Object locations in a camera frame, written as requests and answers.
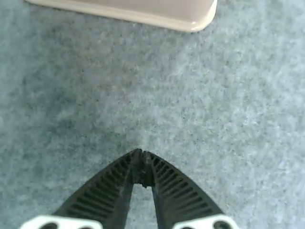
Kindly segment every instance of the carpet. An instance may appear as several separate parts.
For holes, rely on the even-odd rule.
[[[142,148],[243,229],[305,226],[305,3],[220,0],[189,34],[0,2],[0,228]],[[157,228],[136,186],[127,229]]]

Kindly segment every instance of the plastic bin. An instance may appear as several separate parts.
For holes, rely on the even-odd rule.
[[[26,0],[59,9],[195,32],[215,16],[217,0]]]

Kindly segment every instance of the floor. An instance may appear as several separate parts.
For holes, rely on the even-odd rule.
[[[142,148],[243,229],[305,226],[305,2],[219,0],[189,34],[0,2],[0,228]],[[157,228],[135,187],[127,229]]]

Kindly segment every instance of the white mounting plate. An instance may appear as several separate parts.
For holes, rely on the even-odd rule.
[[[196,32],[209,25],[217,0],[26,0],[82,13]]]
[[[239,229],[232,218],[223,214],[176,223],[173,226],[173,229],[215,229],[217,228],[215,227],[216,222],[223,222],[227,225],[222,227],[219,226],[220,229]]]
[[[103,226],[99,222],[94,220],[75,219],[69,217],[48,216],[48,215],[37,216],[27,221],[20,227],[20,229],[40,229],[44,225],[49,223],[55,223],[57,225],[57,229],[81,229],[81,228],[103,229]]]

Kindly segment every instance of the blue carpet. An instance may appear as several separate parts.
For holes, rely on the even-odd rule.
[[[158,154],[243,229],[305,226],[305,2],[220,0],[194,34],[0,2],[0,228]],[[155,229],[135,187],[127,229]]]

